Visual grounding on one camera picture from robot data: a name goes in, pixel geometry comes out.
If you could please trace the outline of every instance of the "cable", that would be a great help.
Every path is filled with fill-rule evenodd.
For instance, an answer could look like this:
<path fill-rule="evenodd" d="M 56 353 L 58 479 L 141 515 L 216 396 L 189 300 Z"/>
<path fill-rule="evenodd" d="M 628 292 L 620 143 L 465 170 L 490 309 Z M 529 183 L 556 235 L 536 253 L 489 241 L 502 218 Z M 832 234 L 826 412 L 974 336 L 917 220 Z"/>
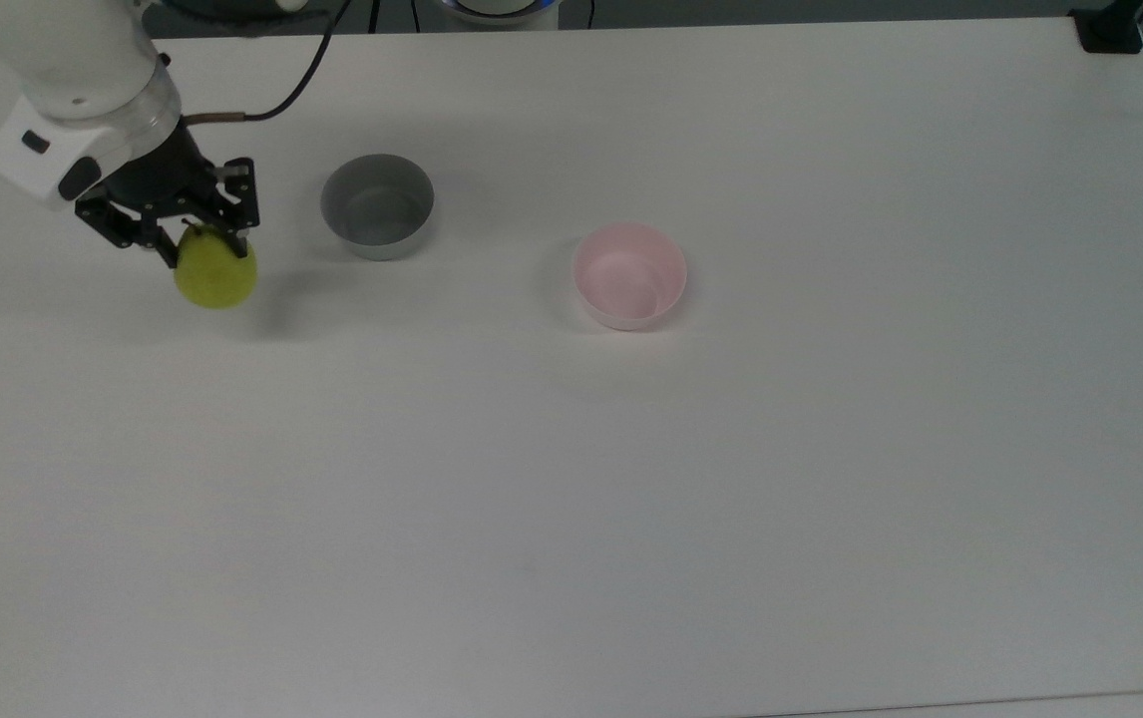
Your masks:
<path fill-rule="evenodd" d="M 336 19 L 341 18 L 341 13 L 344 13 L 345 8 L 342 6 L 341 11 L 336 13 Z M 371 0 L 371 11 L 367 13 L 367 34 L 376 35 L 376 18 L 381 15 L 381 0 Z"/>
<path fill-rule="evenodd" d="M 165 1 L 166 3 L 169 3 L 169 6 L 171 6 L 171 3 L 174 3 L 175 0 L 165 0 Z M 331 15 L 331 17 L 328 19 L 328 27 L 325 27 L 325 35 L 322 35 L 321 40 L 319 41 L 319 49 L 315 50 L 315 56 L 313 56 L 313 59 L 310 61 L 310 66 L 306 67 L 306 73 L 302 75 L 302 80 L 297 82 L 297 87 L 294 87 L 293 91 L 289 91 L 288 97 L 286 97 L 283 102 L 279 102 L 278 105 L 274 105 L 274 107 L 265 111 L 265 113 L 186 114 L 183 118 L 185 126 L 187 127 L 201 126 L 201 123 L 209 123 L 209 122 L 258 122 L 262 120 L 277 118 L 279 114 L 283 113 L 285 110 L 290 107 L 290 105 L 293 105 L 293 103 L 297 101 L 297 97 L 302 96 L 302 93 L 306 90 L 306 86 L 310 85 L 311 79 L 315 77 L 315 70 L 319 69 L 319 64 L 322 63 L 322 61 L 325 61 L 325 54 L 328 53 L 328 45 L 331 41 L 333 31 L 336 29 L 336 23 L 341 22 L 341 18 L 345 14 L 345 10 L 349 9 L 349 5 L 352 3 L 352 1 L 353 0 L 344 0 L 344 3 L 341 3 L 341 8 L 336 9 L 336 14 Z M 379 13 L 379 6 L 381 6 L 381 0 L 371 0 L 371 15 L 368 15 L 367 19 L 368 35 L 376 32 L 376 14 Z"/>

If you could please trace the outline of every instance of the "green ball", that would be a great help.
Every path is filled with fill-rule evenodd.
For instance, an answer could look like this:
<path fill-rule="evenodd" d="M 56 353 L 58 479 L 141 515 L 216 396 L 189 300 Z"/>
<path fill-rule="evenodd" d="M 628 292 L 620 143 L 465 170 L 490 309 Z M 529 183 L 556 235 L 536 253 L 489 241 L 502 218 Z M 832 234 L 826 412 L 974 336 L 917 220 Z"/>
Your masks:
<path fill-rule="evenodd" d="M 221 233 L 207 224 L 185 229 L 176 242 L 176 289 L 203 309 L 230 309 L 253 294 L 256 254 L 235 257 Z"/>

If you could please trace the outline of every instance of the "table surface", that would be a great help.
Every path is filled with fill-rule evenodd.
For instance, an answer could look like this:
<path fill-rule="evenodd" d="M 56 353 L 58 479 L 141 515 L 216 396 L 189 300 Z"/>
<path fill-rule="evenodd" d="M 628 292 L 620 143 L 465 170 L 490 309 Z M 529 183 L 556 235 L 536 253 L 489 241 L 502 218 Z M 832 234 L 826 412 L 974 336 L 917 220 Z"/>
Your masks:
<path fill-rule="evenodd" d="M 258 110 L 310 38 L 162 43 Z M 0 65 L 0 122 L 16 96 Z M 0 718 L 1143 691 L 1143 55 L 1069 19 L 343 37 L 211 313 L 0 178 Z M 349 257 L 393 152 L 435 237 Z M 577 238 L 670 232 L 657 332 Z"/>

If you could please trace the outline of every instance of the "black bracket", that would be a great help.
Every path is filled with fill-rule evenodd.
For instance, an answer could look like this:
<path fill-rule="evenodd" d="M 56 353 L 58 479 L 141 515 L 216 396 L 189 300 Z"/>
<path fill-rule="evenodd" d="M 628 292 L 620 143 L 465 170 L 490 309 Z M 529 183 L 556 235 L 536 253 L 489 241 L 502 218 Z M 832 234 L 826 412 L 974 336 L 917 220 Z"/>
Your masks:
<path fill-rule="evenodd" d="M 74 201 L 74 214 L 111 245 L 153 249 L 170 269 L 176 269 L 176 245 L 160 226 L 165 217 L 191 216 L 211 224 L 235 257 L 247 257 L 247 231 L 262 223 L 253 160 L 239 158 L 219 168 L 207 163 L 206 170 L 200 182 L 152 201 L 119 199 L 105 183 L 97 183 Z"/>
<path fill-rule="evenodd" d="M 1114 0 L 1102 10 L 1073 10 L 1069 13 L 1077 23 L 1077 38 L 1081 49 L 1101 55 L 1138 55 L 1143 37 L 1143 0 Z"/>

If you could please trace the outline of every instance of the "pink bowl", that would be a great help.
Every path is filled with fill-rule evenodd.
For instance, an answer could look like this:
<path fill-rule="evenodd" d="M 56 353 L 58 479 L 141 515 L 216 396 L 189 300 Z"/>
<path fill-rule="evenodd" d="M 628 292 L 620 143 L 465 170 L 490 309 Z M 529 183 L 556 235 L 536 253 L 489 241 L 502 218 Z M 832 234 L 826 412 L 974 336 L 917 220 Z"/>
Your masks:
<path fill-rule="evenodd" d="M 640 330 L 673 309 L 686 287 L 686 258 L 647 224 L 608 224 L 584 238 L 573 262 L 586 312 L 614 330 Z"/>

